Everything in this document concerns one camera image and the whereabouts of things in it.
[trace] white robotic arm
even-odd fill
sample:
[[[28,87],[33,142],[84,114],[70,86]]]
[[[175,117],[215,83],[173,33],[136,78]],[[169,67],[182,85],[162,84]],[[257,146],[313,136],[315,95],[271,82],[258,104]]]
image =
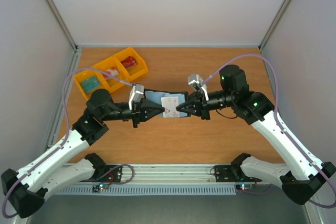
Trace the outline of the white robotic arm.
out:
[[[237,117],[244,119],[268,140],[286,163],[271,164],[242,153],[231,163],[234,177],[237,181],[254,177],[269,182],[282,188],[291,200],[303,205],[326,182],[313,165],[328,177],[336,172],[335,166],[315,157],[285,125],[279,114],[277,118],[281,127],[278,125],[274,105],[262,93],[249,90],[245,73],[239,66],[227,65],[219,71],[219,75],[222,90],[210,93],[202,86],[200,76],[191,75],[188,83],[195,92],[176,109],[209,120],[210,110],[231,107]],[[295,144],[311,159],[311,163]]]
[[[105,168],[106,164],[101,158],[89,154],[79,163],[60,169],[107,132],[108,127],[104,121],[132,120],[133,127],[138,127],[140,122],[148,121],[164,111],[164,107],[142,98],[143,90],[143,86],[134,85],[129,101],[124,103],[114,103],[108,90],[96,90],[88,100],[83,116],[73,124],[67,139],[63,137],[18,171],[8,169],[2,173],[5,200],[10,201],[21,218],[35,213],[58,190],[89,179],[99,169]]]

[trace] wooden surface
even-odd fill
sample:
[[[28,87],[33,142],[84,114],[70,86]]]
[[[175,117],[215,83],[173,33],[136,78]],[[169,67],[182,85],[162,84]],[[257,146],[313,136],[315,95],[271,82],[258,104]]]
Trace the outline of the wooden surface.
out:
[[[90,67],[122,48],[85,48],[78,67]],[[257,48],[135,48],[147,62],[149,73],[137,80],[148,89],[192,92],[187,78],[198,73],[206,78],[234,56]],[[235,62],[247,76],[250,88],[273,100],[265,67],[260,59],[248,57]],[[208,83],[209,92],[220,90],[219,76]],[[130,88],[112,94],[115,102],[128,101]],[[68,101],[70,123],[85,109],[85,100],[74,84]],[[222,113],[232,116],[230,108]],[[96,152],[106,163],[229,163],[242,152],[268,162],[282,162],[271,145],[242,119],[229,120],[211,112],[211,120],[198,117],[165,119],[155,117],[133,129],[131,122],[107,122],[109,131],[90,148],[74,157],[77,162]],[[60,136],[65,134],[62,123]]]

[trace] yellow plastic bin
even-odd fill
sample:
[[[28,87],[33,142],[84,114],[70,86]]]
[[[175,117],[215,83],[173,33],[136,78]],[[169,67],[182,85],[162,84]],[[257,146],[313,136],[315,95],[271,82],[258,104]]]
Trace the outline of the yellow plastic bin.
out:
[[[124,80],[124,81],[130,81],[130,76],[128,75],[128,72],[127,72],[126,68],[124,68],[123,65],[118,60],[116,60],[116,58],[114,56],[111,56],[111,57],[107,58],[106,60],[103,60],[103,61],[93,65],[93,67],[104,70],[104,71],[109,69],[109,68],[114,67],[119,72],[119,74],[115,77],[117,77],[121,80]],[[110,93],[115,92],[115,90],[124,86],[123,83],[121,83],[117,80],[114,80],[112,78],[106,80],[106,82],[108,84],[107,89],[110,91]]]
[[[132,56],[136,60],[136,65],[133,67],[130,67],[126,69],[129,75],[129,80],[133,81],[136,78],[144,75],[145,73],[148,73],[148,67],[145,63],[145,61],[138,55],[138,53],[132,48],[126,48],[120,52],[117,52],[115,55],[113,55],[119,62],[126,59],[128,56]]]
[[[95,72],[92,70],[84,70],[78,74],[76,74],[74,76],[74,81],[77,84],[77,86],[79,87],[80,92],[82,93],[82,95],[84,96],[84,98],[86,100],[88,100],[91,96],[91,94],[94,92],[94,90],[92,90],[90,93],[85,93],[84,89],[82,88],[82,86],[80,85],[83,81],[89,79],[90,77],[96,76],[97,80],[99,81],[100,85],[98,87],[96,87],[94,90],[96,89],[108,89],[109,86],[107,84],[107,82],[105,81],[105,79],[103,78],[102,74],[99,72]]]
[[[125,68],[121,61],[125,60],[128,56],[132,56],[136,60],[136,65],[130,68]],[[148,72],[148,67],[145,61],[138,55],[138,53],[132,48],[126,48],[115,55],[95,64],[92,66],[93,68],[97,68],[103,71],[106,71],[112,67],[116,68],[118,71],[117,78],[122,79],[124,81],[132,82],[136,78],[144,75]],[[124,86],[124,84],[114,80],[114,79],[105,79],[105,77],[98,72],[94,72],[92,70],[85,70],[82,71],[74,76],[75,83],[77,84],[80,92],[84,96],[86,100],[89,100],[91,97],[92,92],[85,93],[84,89],[81,86],[81,82],[89,79],[92,76],[96,76],[97,80],[99,81],[99,87],[96,87],[94,90],[99,88],[104,88],[109,90],[110,93],[115,92],[115,90]]]

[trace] white wall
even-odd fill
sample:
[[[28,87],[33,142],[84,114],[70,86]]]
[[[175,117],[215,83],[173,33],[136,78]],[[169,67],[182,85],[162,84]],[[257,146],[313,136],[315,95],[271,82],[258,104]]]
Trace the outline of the white wall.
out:
[[[293,0],[264,55],[277,70],[283,119],[313,153],[336,165],[335,17],[335,0]],[[318,195],[334,202],[329,186]],[[324,213],[335,223],[336,209]]]
[[[43,151],[73,52],[45,0],[0,0],[0,6],[1,174]]]
[[[283,0],[54,0],[79,45],[259,46]]]

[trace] blue sponge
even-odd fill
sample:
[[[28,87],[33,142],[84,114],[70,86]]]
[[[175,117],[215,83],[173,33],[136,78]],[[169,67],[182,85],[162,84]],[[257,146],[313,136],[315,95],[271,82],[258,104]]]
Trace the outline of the blue sponge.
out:
[[[97,87],[99,87],[100,83],[96,76],[92,76],[86,79],[85,81],[82,81],[80,85],[82,86],[84,92],[88,94],[92,92],[94,89],[96,89]]]

